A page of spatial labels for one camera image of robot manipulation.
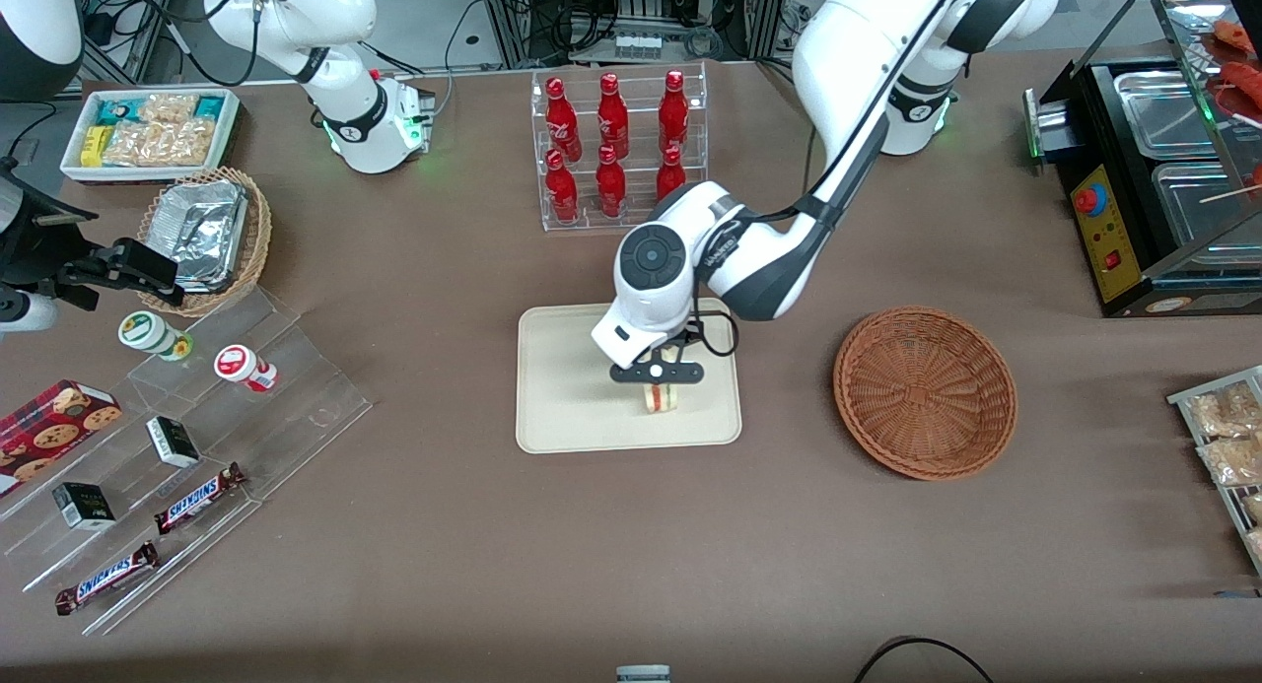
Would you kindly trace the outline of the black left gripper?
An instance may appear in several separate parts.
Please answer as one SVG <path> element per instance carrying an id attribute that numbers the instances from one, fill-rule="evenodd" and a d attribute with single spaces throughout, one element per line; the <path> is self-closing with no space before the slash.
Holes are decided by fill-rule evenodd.
<path id="1" fill-rule="evenodd" d="M 694 343 L 700 343 L 703 338 L 702 319 L 688 319 L 679 333 L 663 345 L 646 350 L 630 367 L 611 365 L 610 377 L 615 383 L 644 383 L 646 409 L 655 408 L 655 385 L 676 383 L 675 407 L 679 407 L 681 396 L 687 394 L 687 383 L 702 383 L 705 376 L 703 365 L 684 359 L 684 351 Z"/>

